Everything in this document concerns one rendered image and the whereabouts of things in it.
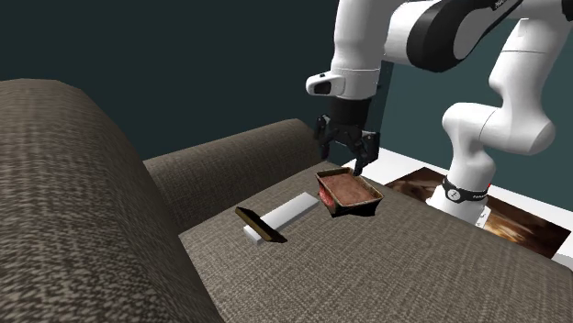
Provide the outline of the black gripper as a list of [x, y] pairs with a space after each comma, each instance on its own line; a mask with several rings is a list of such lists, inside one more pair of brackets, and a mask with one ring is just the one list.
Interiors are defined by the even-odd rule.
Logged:
[[351, 144], [349, 149], [356, 158], [354, 176], [359, 176], [366, 165], [378, 159], [380, 133], [364, 130], [371, 102], [371, 98], [331, 99], [328, 113], [316, 119], [314, 128], [313, 138], [318, 142], [322, 160], [329, 157], [333, 140]]

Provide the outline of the brown rectangular baking pan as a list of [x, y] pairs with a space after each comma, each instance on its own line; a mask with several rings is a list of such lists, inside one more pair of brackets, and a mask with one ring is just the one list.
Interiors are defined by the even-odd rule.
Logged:
[[315, 176], [320, 200], [332, 217], [372, 217], [384, 198], [362, 176], [354, 176], [354, 170], [349, 167], [320, 171]]

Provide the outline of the white flat rectangular remote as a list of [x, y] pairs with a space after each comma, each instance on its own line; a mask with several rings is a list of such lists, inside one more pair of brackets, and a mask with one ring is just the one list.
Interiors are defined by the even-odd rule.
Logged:
[[306, 215], [318, 203], [319, 200], [316, 197], [303, 192], [263, 216], [256, 214], [271, 228], [280, 233], [282, 229], [290, 225], [292, 222]]

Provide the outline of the dark brown flat bar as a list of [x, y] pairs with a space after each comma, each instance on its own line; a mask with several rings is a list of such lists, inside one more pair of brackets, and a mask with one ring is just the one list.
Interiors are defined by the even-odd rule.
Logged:
[[263, 241], [274, 243], [287, 242], [284, 236], [266, 224], [262, 218], [251, 209], [237, 206], [235, 213], [246, 223], [243, 231], [252, 242], [256, 244], [260, 244]]

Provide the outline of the grey-brown fabric sofa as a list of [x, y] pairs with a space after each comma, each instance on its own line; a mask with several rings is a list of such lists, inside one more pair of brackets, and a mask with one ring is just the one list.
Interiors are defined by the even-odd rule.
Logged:
[[81, 90], [0, 82], [0, 323], [573, 323], [573, 271], [406, 195], [254, 244], [315, 195], [288, 119], [143, 160]]

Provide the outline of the brown patterned robot stand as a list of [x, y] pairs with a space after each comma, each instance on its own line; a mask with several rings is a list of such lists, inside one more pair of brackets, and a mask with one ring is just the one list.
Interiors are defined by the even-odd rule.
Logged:
[[[386, 186], [425, 202], [441, 184], [444, 175], [427, 167], [406, 174]], [[501, 238], [552, 259], [571, 234], [567, 228], [489, 196], [476, 225]]]

